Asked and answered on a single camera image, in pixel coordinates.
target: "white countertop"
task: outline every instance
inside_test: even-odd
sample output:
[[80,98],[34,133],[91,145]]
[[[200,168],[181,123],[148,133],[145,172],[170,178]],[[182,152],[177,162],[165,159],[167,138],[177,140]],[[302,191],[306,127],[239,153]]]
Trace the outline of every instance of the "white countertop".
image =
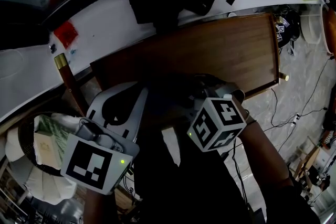
[[[206,16],[183,10],[179,22],[181,25],[247,8],[303,3],[318,4],[319,1],[235,0],[230,6],[226,0],[215,0]],[[98,0],[73,16],[71,22],[79,34],[71,45],[76,49],[70,58],[70,67],[75,74],[89,67],[91,62],[155,34],[152,24],[137,24],[129,0]],[[54,57],[65,50],[54,35],[50,43],[57,46],[53,55],[47,45],[17,49],[24,57],[24,67],[18,74],[0,79],[0,122],[35,97],[62,84]]]

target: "wooden panel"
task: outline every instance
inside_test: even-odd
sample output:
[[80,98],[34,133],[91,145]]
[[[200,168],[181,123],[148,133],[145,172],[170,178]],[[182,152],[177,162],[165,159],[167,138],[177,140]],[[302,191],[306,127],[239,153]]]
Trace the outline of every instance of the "wooden panel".
[[235,82],[247,96],[279,81],[271,14],[222,19],[156,35],[91,66],[103,90],[170,72],[210,73]]

